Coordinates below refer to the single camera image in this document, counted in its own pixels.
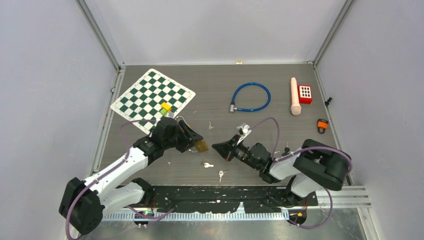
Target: orange padlock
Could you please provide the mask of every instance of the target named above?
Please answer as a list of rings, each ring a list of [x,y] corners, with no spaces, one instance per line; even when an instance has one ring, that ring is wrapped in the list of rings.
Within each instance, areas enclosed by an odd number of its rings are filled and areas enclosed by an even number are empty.
[[[318,119],[318,123],[316,124],[318,128],[318,133],[323,134],[326,132],[327,127],[329,126],[329,121],[325,119]]]

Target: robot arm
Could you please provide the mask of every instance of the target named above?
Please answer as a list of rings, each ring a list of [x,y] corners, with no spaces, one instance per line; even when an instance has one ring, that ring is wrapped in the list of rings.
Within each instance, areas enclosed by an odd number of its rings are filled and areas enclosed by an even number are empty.
[[[103,216],[130,204],[148,204],[154,197],[154,190],[147,181],[136,178],[129,184],[116,188],[123,181],[162,157],[167,149],[176,148],[183,153],[193,147],[202,149],[200,152],[208,150],[203,137],[183,120],[177,122],[173,118],[163,117],[150,136],[142,137],[133,144],[127,158],[124,154],[102,171],[84,180],[75,177],[69,181],[59,213],[66,218],[77,195],[89,183],[97,181],[82,195],[70,216],[70,223],[74,228],[86,235],[99,225]],[[98,179],[107,172],[109,173],[106,176]]]
[[[297,205],[311,192],[321,188],[333,191],[342,189],[349,167],[342,155],[316,149],[292,155],[284,161],[274,161],[271,159],[271,153],[261,143],[256,143],[251,148],[243,145],[244,137],[249,134],[246,132],[246,129],[249,129],[248,125],[242,125],[238,129],[240,135],[236,134],[228,141],[213,144],[212,148],[226,161],[231,161],[235,157],[258,170],[259,177],[269,184],[278,183],[292,176],[284,193],[286,202],[290,205]],[[301,148],[309,147],[330,148],[307,139]]]

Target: white wall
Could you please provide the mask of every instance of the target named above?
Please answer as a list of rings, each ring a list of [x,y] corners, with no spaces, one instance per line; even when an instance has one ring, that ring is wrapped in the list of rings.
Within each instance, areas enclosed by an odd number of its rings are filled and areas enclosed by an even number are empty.
[[[424,4],[357,0],[318,70],[388,240],[423,239]]]
[[[73,0],[2,2],[0,56],[0,239],[62,239],[115,71]]]
[[[87,2],[126,65],[162,65],[314,60],[345,0]]]

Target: wooden table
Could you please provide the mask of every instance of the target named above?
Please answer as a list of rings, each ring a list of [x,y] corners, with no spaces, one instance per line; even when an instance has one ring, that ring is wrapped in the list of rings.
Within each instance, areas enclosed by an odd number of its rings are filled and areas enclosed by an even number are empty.
[[[143,178],[152,185],[266,185],[258,172],[234,158],[230,162],[212,149],[212,144],[229,140],[237,133],[236,126],[247,123],[253,126],[266,117],[275,117],[280,128],[277,151],[284,151],[288,142],[291,150],[299,148],[306,139],[313,139],[335,147],[336,143],[331,129],[325,134],[317,132],[317,120],[327,119],[325,106],[321,98],[318,83],[312,66],[309,64],[274,64],[274,65],[169,65],[169,66],[128,66],[120,92],[123,93],[148,69],[154,68],[176,80],[196,93],[194,99],[179,114],[191,125],[192,129],[202,135],[209,146],[203,153],[180,153],[169,149],[163,157],[157,159],[147,168],[135,173],[133,178]],[[290,79],[295,77],[298,84],[310,85],[313,102],[302,105],[301,114],[293,116],[290,112]],[[229,113],[229,105],[234,91],[242,84],[257,82],[266,86],[271,93],[269,105],[257,112]],[[257,86],[243,88],[235,100],[236,107],[257,108],[267,101],[266,92]],[[100,169],[120,158],[126,147],[119,135],[119,127],[126,120],[115,114],[111,123]],[[209,122],[214,128],[209,130]],[[144,133],[133,125],[124,133],[133,143]],[[273,121],[268,120],[255,128],[245,139],[244,145],[251,147],[255,143],[263,144],[272,151],[276,142],[277,131]],[[205,168],[202,161],[213,164]],[[229,170],[219,182],[218,172]]]

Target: blue coiled cable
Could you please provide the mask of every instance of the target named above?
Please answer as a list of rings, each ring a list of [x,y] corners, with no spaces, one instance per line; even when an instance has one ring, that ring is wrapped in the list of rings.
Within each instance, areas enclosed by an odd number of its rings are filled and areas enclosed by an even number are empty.
[[[258,107],[258,108],[254,108],[254,109],[234,107],[234,105],[236,104],[235,102],[236,102],[237,93],[240,91],[240,89],[242,89],[246,86],[250,86],[250,85],[255,85],[255,86],[259,86],[259,87],[263,88],[266,91],[266,94],[268,95],[268,101],[266,101],[266,103],[263,106]],[[234,95],[232,96],[231,104],[230,104],[230,112],[233,112],[232,108],[234,108],[234,110],[242,111],[242,112],[256,112],[256,111],[264,109],[266,106],[268,106],[268,104],[270,104],[270,102],[271,102],[271,93],[268,90],[268,88],[266,88],[264,85],[257,83],[257,82],[248,82],[248,83],[245,83],[245,84],[239,86],[237,88],[237,90],[235,90]]]

